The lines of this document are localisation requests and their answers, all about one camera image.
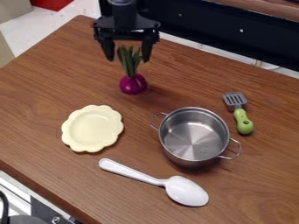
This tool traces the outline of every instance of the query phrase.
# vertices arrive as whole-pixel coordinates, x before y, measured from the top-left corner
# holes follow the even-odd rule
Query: yellow plate
[[[62,124],[62,142],[73,151],[97,152],[114,144],[123,130],[122,116],[109,106],[89,105]]]

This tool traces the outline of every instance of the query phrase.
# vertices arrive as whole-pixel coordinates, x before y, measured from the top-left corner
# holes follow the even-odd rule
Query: white spoon
[[[168,196],[177,203],[189,207],[201,207],[209,201],[209,195],[198,184],[187,178],[173,176],[169,179],[157,179],[149,175],[135,171],[123,164],[118,164],[108,158],[99,161],[99,167],[108,172],[114,172],[122,176],[137,179],[154,186],[164,186]]]

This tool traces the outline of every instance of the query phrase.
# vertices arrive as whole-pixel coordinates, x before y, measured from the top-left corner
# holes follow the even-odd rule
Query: toy spatula
[[[228,107],[234,108],[233,116],[237,121],[237,129],[241,134],[250,134],[254,131],[254,124],[248,119],[246,111],[242,108],[247,99],[241,92],[223,94],[223,100]]]

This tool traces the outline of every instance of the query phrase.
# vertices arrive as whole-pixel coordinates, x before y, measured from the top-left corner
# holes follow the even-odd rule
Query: stainless steel pot
[[[156,128],[153,122],[159,115],[165,118]],[[209,165],[218,158],[234,159],[242,150],[241,143],[229,137],[229,129],[221,117],[204,108],[180,108],[169,114],[159,112],[152,116],[150,126],[159,132],[167,157],[184,167]],[[227,149],[233,156],[222,156],[229,140],[238,144],[238,151]]]

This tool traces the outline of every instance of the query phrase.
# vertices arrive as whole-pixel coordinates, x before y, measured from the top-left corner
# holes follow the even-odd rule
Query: red object
[[[137,95],[148,88],[148,83],[142,75],[137,73],[134,77],[124,76],[120,82],[120,88],[127,95]]]
[[[51,11],[59,11],[73,0],[31,0],[31,4]]]

